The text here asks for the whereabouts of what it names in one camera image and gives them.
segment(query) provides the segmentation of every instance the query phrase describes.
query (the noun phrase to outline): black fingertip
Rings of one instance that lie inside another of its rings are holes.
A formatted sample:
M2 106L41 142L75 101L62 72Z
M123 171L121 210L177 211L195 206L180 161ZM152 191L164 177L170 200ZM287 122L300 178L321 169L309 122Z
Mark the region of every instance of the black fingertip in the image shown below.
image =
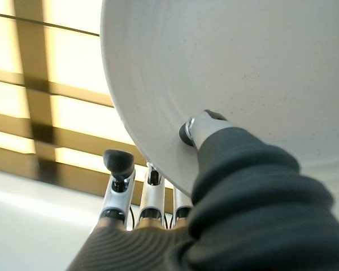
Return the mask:
M184 125L181 126L179 134L180 134L181 140L182 140L184 143L186 143L187 145L193 147L193 143L192 143L191 139L189 139L188 136L187 136L187 134L186 134L186 123L185 123Z
M125 151L106 150L103 161L115 178L126 179L134 171L134 156Z
M210 117L215 120L227 120L223 115L216 113L214 111L211 111L209 109L206 109L205 112L207 112L210 115Z

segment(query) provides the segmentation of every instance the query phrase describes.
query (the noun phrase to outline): cable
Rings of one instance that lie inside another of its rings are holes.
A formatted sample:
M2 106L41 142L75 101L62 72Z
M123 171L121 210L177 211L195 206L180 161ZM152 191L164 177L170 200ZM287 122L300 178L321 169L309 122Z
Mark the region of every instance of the cable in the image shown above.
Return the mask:
M134 214L133 214L132 206L129 206L129 210L130 210L131 216L132 216L132 230L134 230Z
M168 229L166 214L164 214L164 223L166 224L166 229Z
M172 228L172 222L173 222L173 215L171 217L171 221L169 222L170 229Z

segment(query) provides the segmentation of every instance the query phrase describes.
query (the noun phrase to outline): dark gray fabric sleeve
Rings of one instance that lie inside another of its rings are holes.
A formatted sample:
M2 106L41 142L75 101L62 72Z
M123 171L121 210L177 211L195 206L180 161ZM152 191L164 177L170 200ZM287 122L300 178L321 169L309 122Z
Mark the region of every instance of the dark gray fabric sleeve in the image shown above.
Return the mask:
M198 161L194 241L168 253L169 269L339 270L333 198L295 158L228 128L205 140Z

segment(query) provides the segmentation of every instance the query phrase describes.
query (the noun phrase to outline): white wall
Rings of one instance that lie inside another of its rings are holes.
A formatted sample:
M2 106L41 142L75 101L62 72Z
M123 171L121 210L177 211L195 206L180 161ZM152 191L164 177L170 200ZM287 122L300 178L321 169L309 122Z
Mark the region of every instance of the white wall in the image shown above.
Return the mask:
M0 172L0 270L64 270L98 221L102 199Z

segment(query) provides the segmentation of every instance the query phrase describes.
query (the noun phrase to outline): black joint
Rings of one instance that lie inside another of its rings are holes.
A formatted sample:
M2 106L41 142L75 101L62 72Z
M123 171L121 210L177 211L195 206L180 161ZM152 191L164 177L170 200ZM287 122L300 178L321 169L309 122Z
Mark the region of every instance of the black joint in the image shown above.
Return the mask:
M149 178L147 180L147 183L149 185L159 185L160 184L160 175L159 175L158 171L153 169L150 172L150 175L149 175Z
M162 215L160 211L155 208L147 208L142 211L140 215L140 219L142 218L154 218L154 219L162 220Z
M125 151L106 150L103 155L104 165L113 177L123 180L134 171L134 156Z
M102 217L115 218L122 221L123 223L125 221L125 214L118 209L106 209L101 213L100 218Z
M181 140L184 143L186 143L187 145L193 147L193 143L192 143L191 139L186 134L186 123L181 126L179 134L180 134Z
M191 211L190 207L182 207L176 211L176 220L180 218L188 217L189 212Z

